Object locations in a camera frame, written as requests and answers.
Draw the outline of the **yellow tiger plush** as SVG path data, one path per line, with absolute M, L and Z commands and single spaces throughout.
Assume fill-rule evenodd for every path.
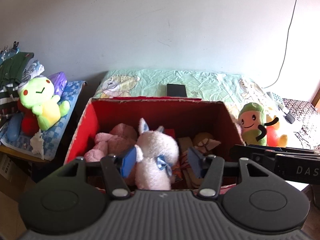
M 280 122 L 267 126 L 267 146 L 270 147 L 286 147 L 288 136 L 282 134 L 280 130 Z

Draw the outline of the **mauve teddy bear plush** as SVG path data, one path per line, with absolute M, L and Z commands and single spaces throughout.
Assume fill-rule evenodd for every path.
M 84 155 L 88 163 L 99 162 L 103 157 L 121 155 L 135 146 L 138 135 L 136 130 L 126 124 L 118 124 L 109 133 L 98 133 L 95 136 L 95 146 Z M 135 166 L 125 182 L 129 186 L 135 185 Z

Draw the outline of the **white bunny plush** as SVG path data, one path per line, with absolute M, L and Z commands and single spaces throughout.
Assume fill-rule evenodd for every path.
M 176 140 L 164 133 L 160 126 L 149 129 L 146 121 L 139 121 L 139 137 L 136 148 L 136 186 L 140 190 L 169 191 L 172 167 L 178 161 L 179 149 Z

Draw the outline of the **green mushroom plush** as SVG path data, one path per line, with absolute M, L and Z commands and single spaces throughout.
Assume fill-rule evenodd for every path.
M 246 145 L 267 145 L 267 126 L 275 125 L 279 118 L 266 121 L 263 106 L 255 102 L 244 105 L 239 113 L 238 121 L 241 127 L 241 137 Z

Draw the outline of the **brown patterned bag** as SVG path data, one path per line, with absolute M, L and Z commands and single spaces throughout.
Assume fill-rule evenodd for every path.
M 221 142 L 207 132 L 198 133 L 193 139 L 178 138 L 177 142 L 180 147 L 180 168 L 186 184 L 190 189 L 198 189 L 202 182 L 201 170 L 198 170 L 203 163 L 202 159 L 214 154 L 214 150 L 221 145 Z

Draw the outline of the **brown patterned tablecloth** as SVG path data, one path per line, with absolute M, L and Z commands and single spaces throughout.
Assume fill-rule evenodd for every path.
M 284 105 L 295 116 L 294 132 L 302 148 L 314 149 L 319 147 L 319 113 L 307 101 L 283 99 Z

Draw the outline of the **black power adapter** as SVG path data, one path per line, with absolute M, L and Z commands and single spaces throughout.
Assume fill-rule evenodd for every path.
M 290 123 L 293 124 L 295 122 L 295 116 L 292 114 L 291 111 L 289 111 L 286 115 L 285 115 L 285 120 Z

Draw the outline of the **pink round plush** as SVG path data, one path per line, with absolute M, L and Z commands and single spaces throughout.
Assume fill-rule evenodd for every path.
M 239 134 L 240 139 L 242 140 L 242 136 L 241 136 L 241 126 L 240 126 L 240 124 L 239 124 L 238 119 L 237 119 L 234 115 L 232 115 L 232 114 L 231 114 L 231 119 L 232 119 L 232 121 L 233 121 L 233 123 L 234 123 L 234 125 L 235 125 L 235 127 L 236 127 L 236 129 L 237 129 L 237 132 L 238 132 L 238 134 Z

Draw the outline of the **red cardboard box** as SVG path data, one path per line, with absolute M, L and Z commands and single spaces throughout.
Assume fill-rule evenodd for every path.
M 55 188 L 83 201 L 110 197 L 106 193 L 100 162 L 87 163 L 82 156 L 93 145 L 97 132 L 104 132 L 121 122 L 136 125 L 140 118 L 144 118 L 150 128 L 164 125 L 173 129 L 176 136 L 211 132 L 214 138 L 221 142 L 215 155 L 223 158 L 225 165 L 240 163 L 240 159 L 233 160 L 229 153 L 241 140 L 223 102 L 178 98 L 92 99 L 87 103 L 79 120 L 65 165 L 51 176 L 51 179 L 57 180 Z M 221 186 L 236 184 L 240 179 L 239 170 L 231 171 L 229 167 L 224 167 Z

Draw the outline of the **black smartphone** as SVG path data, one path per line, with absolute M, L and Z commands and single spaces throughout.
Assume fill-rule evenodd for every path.
M 186 92 L 185 85 L 171 84 L 171 83 L 167 84 L 167 96 L 186 98 L 187 92 Z

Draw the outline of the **bear print bed sheet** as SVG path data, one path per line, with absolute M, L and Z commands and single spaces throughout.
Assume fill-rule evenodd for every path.
M 249 102 L 264 107 L 265 113 L 282 118 L 278 104 L 257 83 L 239 74 L 186 70 L 113 70 L 106 73 L 95 98 L 163 97 L 167 85 L 184 85 L 187 97 L 222 101 L 234 117 Z

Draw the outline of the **red plush toy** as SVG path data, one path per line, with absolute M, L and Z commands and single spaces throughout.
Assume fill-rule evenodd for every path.
M 29 137 L 33 137 L 40 129 L 37 122 L 37 116 L 30 109 L 25 108 L 20 100 L 18 100 L 17 106 L 18 110 L 23 113 L 21 122 L 22 132 Z

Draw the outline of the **purple tissue pack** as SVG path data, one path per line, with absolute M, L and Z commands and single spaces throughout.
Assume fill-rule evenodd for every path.
M 61 97 L 67 85 L 67 77 L 65 73 L 58 72 L 58 73 L 52 74 L 48 76 L 48 79 L 52 81 L 54 85 L 54 94 Z

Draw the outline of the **lime green frog plush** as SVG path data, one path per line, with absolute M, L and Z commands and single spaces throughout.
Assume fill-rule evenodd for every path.
M 54 94 L 54 85 L 45 76 L 37 76 L 21 83 L 18 87 L 21 104 L 36 116 L 43 131 L 54 126 L 61 117 L 67 115 L 70 103 Z

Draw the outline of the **dark green clothing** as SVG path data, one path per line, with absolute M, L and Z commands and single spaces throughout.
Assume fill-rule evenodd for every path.
M 22 82 L 22 74 L 34 53 L 19 52 L 1 64 L 1 89 L 17 87 Z

